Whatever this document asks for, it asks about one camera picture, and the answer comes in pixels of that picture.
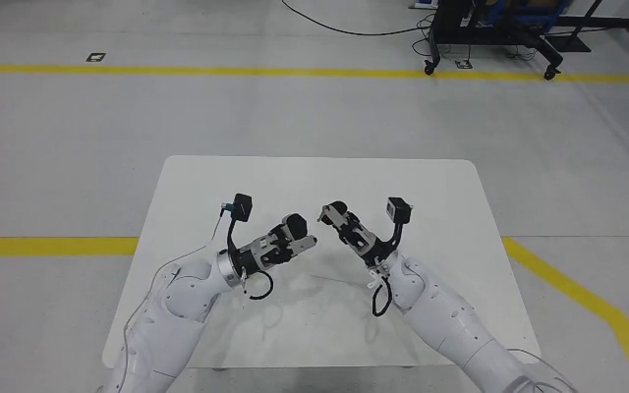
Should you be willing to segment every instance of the black equipment stand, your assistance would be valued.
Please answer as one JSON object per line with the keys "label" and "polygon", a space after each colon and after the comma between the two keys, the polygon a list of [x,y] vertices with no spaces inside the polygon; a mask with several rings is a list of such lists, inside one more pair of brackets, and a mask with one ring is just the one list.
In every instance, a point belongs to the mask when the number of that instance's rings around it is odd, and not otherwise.
{"label": "black equipment stand", "polygon": [[434,72],[434,69],[441,61],[441,55],[437,44],[459,44],[459,45],[524,45],[530,49],[537,49],[550,63],[546,68],[543,77],[550,81],[556,74],[557,68],[563,61],[563,57],[543,38],[540,31],[534,28],[516,26],[512,21],[519,0],[513,0],[509,4],[501,22],[494,27],[478,28],[479,17],[486,7],[486,0],[476,0],[476,8],[472,13],[467,26],[461,27],[461,21],[470,12],[471,1],[461,0],[439,0],[439,6],[434,14],[429,30],[429,47],[432,61],[426,60],[424,71],[427,75]]}
{"label": "black equipment stand", "polygon": [[590,19],[592,18],[592,14],[594,13],[594,11],[597,10],[601,2],[602,0],[595,0],[594,4],[592,4],[585,17],[583,18],[581,24],[578,25],[577,28],[574,29],[574,31],[572,31],[572,34],[570,34],[569,36],[550,35],[546,38],[546,40],[550,42],[550,45],[554,46],[556,50],[562,53],[592,52],[592,49],[590,49],[588,45],[583,43],[583,41],[579,39],[577,35],[579,35],[579,32],[581,32],[583,27],[589,23]]}

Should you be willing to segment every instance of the yellow floor line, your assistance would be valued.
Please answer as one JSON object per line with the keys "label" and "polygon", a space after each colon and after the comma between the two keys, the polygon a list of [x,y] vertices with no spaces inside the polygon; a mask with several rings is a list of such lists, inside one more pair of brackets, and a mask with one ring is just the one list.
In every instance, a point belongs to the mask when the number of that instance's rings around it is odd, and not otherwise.
{"label": "yellow floor line", "polygon": [[138,238],[0,238],[0,256],[133,255]]}
{"label": "yellow floor line", "polygon": [[625,357],[629,360],[629,319],[620,309],[520,246],[513,239],[503,237],[502,244],[507,255],[528,267],[550,285],[607,322]]}
{"label": "yellow floor line", "polygon": [[[629,319],[622,311],[513,239],[503,237],[507,254],[579,305],[603,319],[629,360]],[[133,255],[138,238],[0,238],[0,256]]]}
{"label": "yellow floor line", "polygon": [[[427,76],[424,70],[379,70],[350,68],[296,67],[203,67],[203,66],[122,66],[73,64],[0,64],[0,74],[108,74],[160,76],[257,76],[257,77],[329,77],[329,78],[406,78],[483,81],[543,81],[541,72],[486,72],[436,70]],[[559,74],[557,82],[629,84],[629,74]]]}

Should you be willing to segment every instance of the caster wheel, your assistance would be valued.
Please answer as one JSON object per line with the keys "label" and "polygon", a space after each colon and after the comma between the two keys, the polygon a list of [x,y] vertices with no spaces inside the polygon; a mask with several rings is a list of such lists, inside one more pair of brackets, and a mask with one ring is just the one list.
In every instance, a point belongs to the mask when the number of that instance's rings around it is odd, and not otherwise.
{"label": "caster wheel", "polygon": [[557,70],[556,68],[552,68],[551,66],[548,66],[546,67],[546,72],[543,73],[543,78],[547,81],[550,81],[557,74],[561,74],[561,72]]}
{"label": "caster wheel", "polygon": [[424,67],[424,72],[426,73],[426,75],[431,75],[434,72],[434,64],[428,60],[425,60],[424,64],[426,64],[426,66]]}
{"label": "caster wheel", "polygon": [[554,78],[555,75],[556,73],[554,71],[546,71],[545,73],[543,73],[543,78],[547,81],[550,81]]}

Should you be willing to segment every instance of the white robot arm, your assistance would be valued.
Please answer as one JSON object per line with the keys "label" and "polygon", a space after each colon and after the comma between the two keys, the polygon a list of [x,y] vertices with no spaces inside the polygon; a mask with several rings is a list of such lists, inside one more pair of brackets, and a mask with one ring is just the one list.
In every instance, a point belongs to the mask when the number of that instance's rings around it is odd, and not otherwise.
{"label": "white robot arm", "polygon": [[[341,241],[363,259],[375,278],[372,285],[379,284],[373,295],[373,314],[383,315],[393,302],[420,338],[458,365],[483,392],[533,393],[550,388],[575,393],[565,378],[556,378],[561,382],[556,386],[536,380],[491,336],[474,307],[423,263],[396,250],[412,208],[402,198],[389,198],[386,210],[395,230],[388,242],[366,229],[342,201],[324,206],[319,217],[319,221],[333,226]],[[375,298],[382,288],[387,290],[388,301],[377,311]]]}
{"label": "white robot arm", "polygon": [[190,360],[220,294],[244,288],[246,279],[259,272],[269,279],[269,291],[250,298],[265,298],[272,291],[272,278],[264,270],[315,246],[306,220],[291,214],[267,235],[237,249],[231,238],[234,224],[246,222],[252,207],[251,198],[241,194],[223,205],[221,216],[228,210],[232,218],[226,250],[201,248],[155,273],[153,283],[157,284],[154,289],[151,284],[145,302],[136,310],[135,324],[129,330],[125,326],[125,346],[105,393],[166,392]]}

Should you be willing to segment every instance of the gray floor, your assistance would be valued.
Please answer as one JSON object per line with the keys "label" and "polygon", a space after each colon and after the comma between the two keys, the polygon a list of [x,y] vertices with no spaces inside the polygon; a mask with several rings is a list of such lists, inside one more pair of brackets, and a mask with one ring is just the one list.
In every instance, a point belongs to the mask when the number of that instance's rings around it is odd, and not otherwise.
{"label": "gray floor", "polygon": [[[401,0],[295,0],[338,27],[389,30]],[[416,34],[339,36],[279,0],[0,3],[0,63],[419,69]],[[624,31],[564,72],[629,70]],[[466,57],[467,47],[450,58]],[[473,48],[476,70],[536,58]],[[444,61],[444,69],[454,69]],[[0,236],[137,236],[173,154],[465,158],[500,233],[629,313],[627,84],[346,78],[0,75]],[[130,259],[2,258],[0,391],[91,392]],[[543,356],[582,391],[621,392],[629,367],[590,314],[513,263]],[[452,366],[187,370],[182,392],[468,392]]]}

